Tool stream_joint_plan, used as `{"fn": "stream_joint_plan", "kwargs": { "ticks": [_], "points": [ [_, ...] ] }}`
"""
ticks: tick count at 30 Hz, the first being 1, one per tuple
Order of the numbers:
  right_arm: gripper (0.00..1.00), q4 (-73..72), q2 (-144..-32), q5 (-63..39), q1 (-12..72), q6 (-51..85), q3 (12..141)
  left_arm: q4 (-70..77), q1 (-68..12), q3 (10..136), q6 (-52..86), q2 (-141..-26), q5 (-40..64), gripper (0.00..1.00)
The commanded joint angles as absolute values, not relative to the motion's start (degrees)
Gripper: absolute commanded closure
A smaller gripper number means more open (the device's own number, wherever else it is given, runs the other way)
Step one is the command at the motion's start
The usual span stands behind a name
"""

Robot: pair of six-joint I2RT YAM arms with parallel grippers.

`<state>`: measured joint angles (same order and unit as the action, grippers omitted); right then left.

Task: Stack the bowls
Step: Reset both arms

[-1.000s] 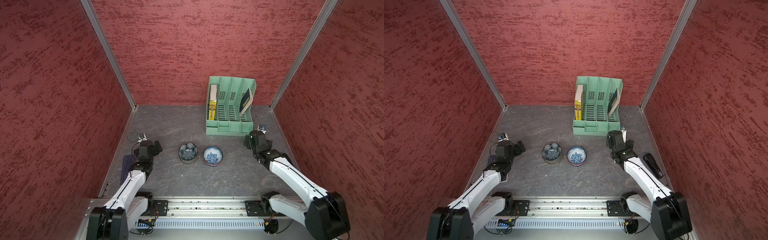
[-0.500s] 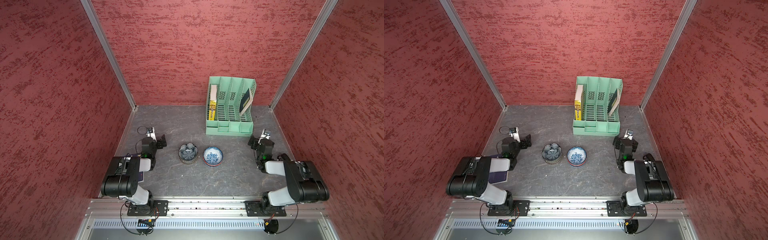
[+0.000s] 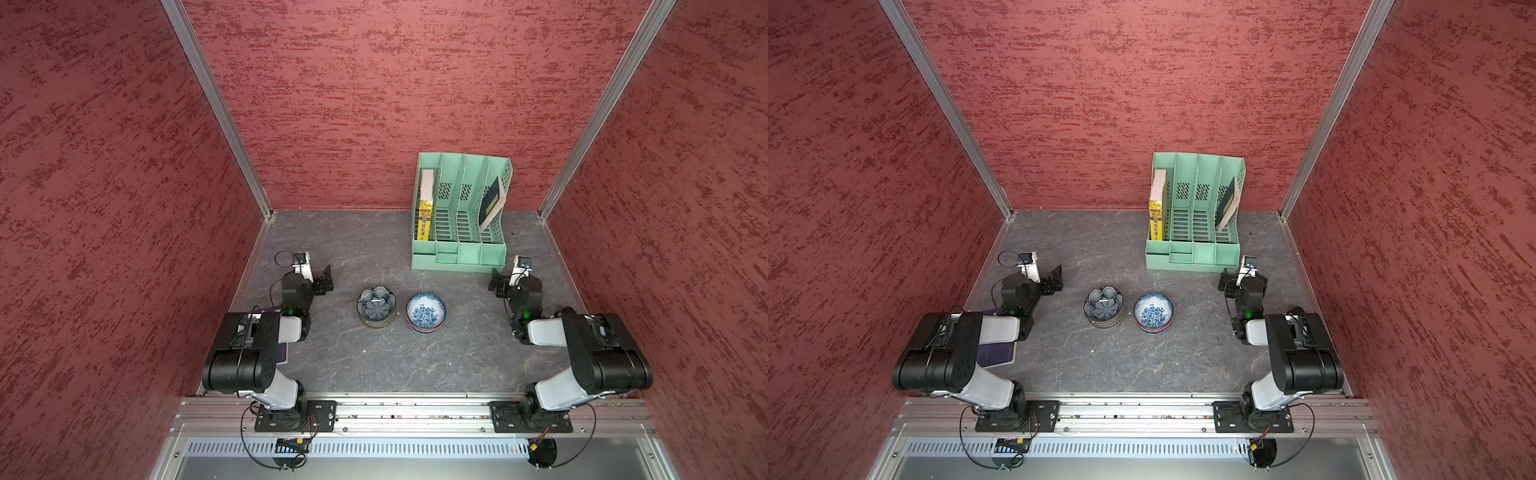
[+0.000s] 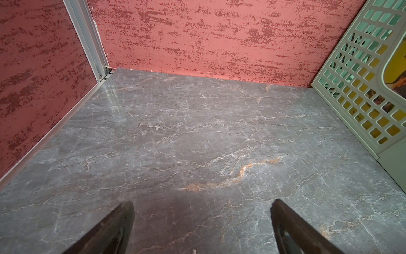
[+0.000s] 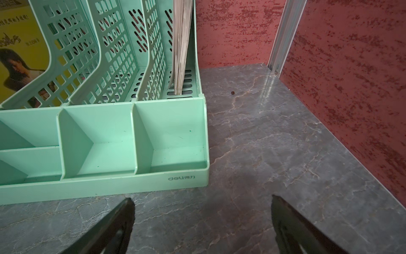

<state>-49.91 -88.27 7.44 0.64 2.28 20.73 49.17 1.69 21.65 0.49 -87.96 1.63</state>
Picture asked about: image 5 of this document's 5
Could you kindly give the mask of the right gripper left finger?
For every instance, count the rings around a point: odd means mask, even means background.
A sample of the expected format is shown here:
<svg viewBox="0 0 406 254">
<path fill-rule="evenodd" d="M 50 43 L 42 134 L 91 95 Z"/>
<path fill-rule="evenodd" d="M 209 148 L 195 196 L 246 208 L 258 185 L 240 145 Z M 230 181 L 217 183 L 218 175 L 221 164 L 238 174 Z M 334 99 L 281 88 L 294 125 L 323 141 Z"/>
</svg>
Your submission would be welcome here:
<svg viewBox="0 0 406 254">
<path fill-rule="evenodd" d="M 134 220 L 135 204 L 126 198 L 62 253 L 125 254 Z"/>
</svg>

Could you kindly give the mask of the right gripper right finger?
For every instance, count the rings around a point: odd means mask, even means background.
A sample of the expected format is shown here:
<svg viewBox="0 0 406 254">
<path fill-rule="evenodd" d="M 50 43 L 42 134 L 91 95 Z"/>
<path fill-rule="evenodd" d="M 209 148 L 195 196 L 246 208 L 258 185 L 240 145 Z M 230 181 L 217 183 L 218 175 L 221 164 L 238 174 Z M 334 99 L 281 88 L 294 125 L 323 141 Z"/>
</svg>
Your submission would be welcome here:
<svg viewBox="0 0 406 254">
<path fill-rule="evenodd" d="M 272 196 L 271 215 L 281 254 L 347 253 L 280 196 Z"/>
</svg>

